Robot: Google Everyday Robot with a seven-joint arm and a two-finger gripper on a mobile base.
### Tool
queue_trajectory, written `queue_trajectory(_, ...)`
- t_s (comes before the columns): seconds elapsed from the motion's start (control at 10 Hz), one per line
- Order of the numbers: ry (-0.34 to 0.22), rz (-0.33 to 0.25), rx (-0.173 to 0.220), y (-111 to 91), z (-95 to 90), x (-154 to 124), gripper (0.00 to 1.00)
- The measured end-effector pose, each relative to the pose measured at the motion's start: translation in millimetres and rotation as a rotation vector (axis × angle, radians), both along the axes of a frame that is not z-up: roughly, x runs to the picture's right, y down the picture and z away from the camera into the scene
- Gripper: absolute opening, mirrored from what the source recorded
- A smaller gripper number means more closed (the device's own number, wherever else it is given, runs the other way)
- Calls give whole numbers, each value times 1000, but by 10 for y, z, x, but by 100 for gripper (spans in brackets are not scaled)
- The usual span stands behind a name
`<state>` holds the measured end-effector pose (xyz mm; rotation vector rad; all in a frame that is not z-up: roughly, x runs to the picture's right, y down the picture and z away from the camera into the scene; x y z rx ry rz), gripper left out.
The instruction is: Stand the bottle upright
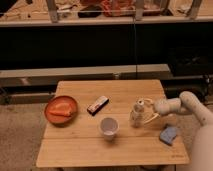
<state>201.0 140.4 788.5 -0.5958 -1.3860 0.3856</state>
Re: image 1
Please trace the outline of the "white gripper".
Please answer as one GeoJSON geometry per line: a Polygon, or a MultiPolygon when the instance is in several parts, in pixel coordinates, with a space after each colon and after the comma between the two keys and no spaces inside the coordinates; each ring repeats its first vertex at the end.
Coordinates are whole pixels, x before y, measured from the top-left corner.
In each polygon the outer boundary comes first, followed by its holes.
{"type": "Polygon", "coordinates": [[[179,98],[159,99],[155,102],[152,99],[144,98],[144,103],[146,105],[154,104],[153,108],[156,113],[154,113],[151,118],[144,121],[143,124],[150,123],[159,116],[167,116],[171,113],[176,113],[181,108],[181,101],[179,98]]]}

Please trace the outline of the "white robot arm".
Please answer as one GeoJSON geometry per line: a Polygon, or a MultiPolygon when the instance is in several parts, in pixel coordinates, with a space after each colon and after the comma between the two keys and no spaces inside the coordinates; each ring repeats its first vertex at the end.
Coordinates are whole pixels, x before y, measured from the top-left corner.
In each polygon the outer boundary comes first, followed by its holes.
{"type": "Polygon", "coordinates": [[[194,138],[188,171],[213,171],[213,112],[190,91],[181,92],[178,98],[158,99],[153,109],[160,116],[193,114],[197,118],[201,127],[194,138]]]}

